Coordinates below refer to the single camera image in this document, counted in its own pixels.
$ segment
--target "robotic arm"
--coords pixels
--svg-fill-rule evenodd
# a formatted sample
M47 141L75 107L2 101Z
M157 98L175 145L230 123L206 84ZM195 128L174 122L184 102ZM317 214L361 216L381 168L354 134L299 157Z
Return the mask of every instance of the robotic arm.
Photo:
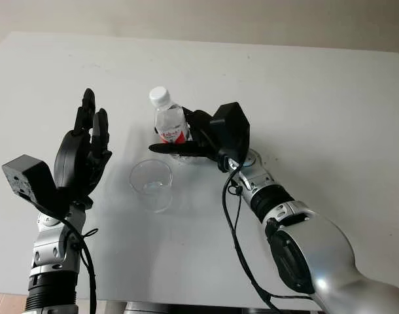
M92 129L92 141L89 134ZM77 314L77 277L82 251L90 276L90 313L96 311L95 273L81 231L89 193L96 187L111 157L108 118L95 113L95 95L87 89L78 108L75 127L66 133L54 164L54 180L41 160L22 155L2 166L13 192L39 211L39 235L34 243L29 274L27 314Z
M206 156L216 161L221 171L229 171L228 181L262 223L279 276L289 288L307 294L329 314L399 314L399 288L363 276L343 232L294 200L262 166L259 154L249 149L249 123L238 103L220 106L214 116L188 110L185 115L194 141L154 144L149 149ZM239 254L235 229L234 241ZM241 252L239 259L248 274L250 269ZM272 296L282 297L264 291L252 275L248 276L269 306Z

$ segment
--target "clear plastic cup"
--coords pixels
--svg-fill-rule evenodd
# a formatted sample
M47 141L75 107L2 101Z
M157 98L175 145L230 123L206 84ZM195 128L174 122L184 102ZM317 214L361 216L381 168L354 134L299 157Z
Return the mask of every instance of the clear plastic cup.
M172 170L161 160L149 159L135 165L130 184L148 211L160 213L172 202Z

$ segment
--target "black connector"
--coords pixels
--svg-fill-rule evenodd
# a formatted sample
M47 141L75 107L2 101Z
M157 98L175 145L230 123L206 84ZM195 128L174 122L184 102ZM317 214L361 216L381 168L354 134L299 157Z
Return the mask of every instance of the black connector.
M61 197L50 169L42 160L22 155L3 165L2 170L12 191L42 213L63 218L69 212L69 204Z
M76 304L77 275L73 271L61 270L32 275L29 278L25 311Z
M227 158L242 164L249 150L250 124L239 103L221 105L210 121L210 128L221 144L218 167L228 170Z
M294 198L281 185L268 185L252 197L251 209L262 222L269 211L287 201L294 201Z
M315 293L309 267L297 243L282 230L274 234L270 230L270 224L267 224L265 233L279 277L288 288L296 292Z

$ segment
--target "black cable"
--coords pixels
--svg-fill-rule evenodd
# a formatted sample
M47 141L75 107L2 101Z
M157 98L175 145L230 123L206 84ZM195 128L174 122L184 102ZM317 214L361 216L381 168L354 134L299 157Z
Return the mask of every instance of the black cable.
M236 221L235 221L235 226L233 227L233 222L230 218L230 215L228 213L228 209L227 209L227 203L226 203L226 193L228 191L229 188L229 184L231 183L232 179L234 178L234 176L239 173L240 169L242 168L243 163L239 164L239 166L233 170L233 172L230 174L230 176L227 178L227 181L224 183L224 187L223 187L223 191L222 191L222 206L223 206L223 211L224 211L224 215L226 216L226 220L229 226L229 229L232 233L232 237L233 237L233 242L234 242L234 248L235 251L237 253L237 256L239 257L239 261L240 264L243 268L243 270L245 271L247 277L249 278L249 280L251 281L252 286L255 288L255 290L257 291L257 293L259 294L259 296L261 297L262 301L265 302L265 304L270 308L273 309L274 311L276 311L278 314L282 314L281 310L278 309L272 302L271 302L271 297L274 298L284 298L284 299L293 299L293 298L297 298L297 299L308 299L308 300L312 300L310 297L308 296L280 296L277 294L272 294L269 293L268 291L266 291L265 289L263 289L256 281L256 279L254 278L254 275L251 271L251 269L249 268L249 265L247 264L246 258L243 255L243 251L241 250L240 244L239 244L239 240L237 238L236 235L236 229L237 229L237 221L239 220L239 214L240 214L240 206L241 206L241 200L239 200L239 206L237 207L237 216L236 216ZM236 188L236 195L239 195L240 197L240 193L241 190L238 190Z
M95 314L96 313L96 281L95 281L95 270L94 270L94 263L92 262L92 257L90 256L90 252L88 249L88 246L86 245L86 242L84 241L85 236L90 236L92 234L95 234L97 231L90 230L85 236L81 235L79 231L65 218L60 218L59 219L62 223L66 225L70 229L70 231L73 232L75 237L77 238L78 242L81 245L81 249L84 251L84 254L86 256L86 259L88 260L87 263L84 263L86 268L88 269L89 273L89 289L90 289L90 314Z
M231 194L231 195L237 195L236 192L230 191L231 188L235 188L235 186L234 186L234 185L230 185L230 186L228 187L228 189L227 189L227 192L229 192L229 194Z
M237 230L237 222L239 221L239 215L240 215L240 206L241 206L241 194L239 194L239 205L237 206L236 220L234 222L234 232L236 232Z
M90 236L94 235L98 231L99 231L98 228L94 228L94 229L89 230L88 232L86 232L84 235L82 235L82 237L83 238L90 237ZM86 268L88 268L88 263L86 262L86 259L85 259L85 257L82 254L82 249L79 250L79 255L80 255L80 259L82 260L82 263L86 266Z

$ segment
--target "bottle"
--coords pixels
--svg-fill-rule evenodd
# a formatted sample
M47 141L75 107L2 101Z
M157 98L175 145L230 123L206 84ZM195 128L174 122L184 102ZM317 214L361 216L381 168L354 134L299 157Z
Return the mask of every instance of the bottle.
M158 86L148 94L156 108L154 126L164 143L185 143L190 137L182 107L174 103L166 88Z

